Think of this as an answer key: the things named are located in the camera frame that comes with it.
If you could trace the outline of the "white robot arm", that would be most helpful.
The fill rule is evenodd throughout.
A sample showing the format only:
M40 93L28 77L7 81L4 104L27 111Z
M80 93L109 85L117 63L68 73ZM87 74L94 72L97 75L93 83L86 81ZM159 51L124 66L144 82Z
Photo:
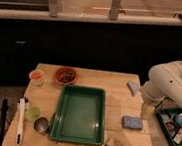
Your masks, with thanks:
M142 120L146 120L165 97L171 98L182 109L182 61L152 66L148 75L148 81L140 91L143 98Z

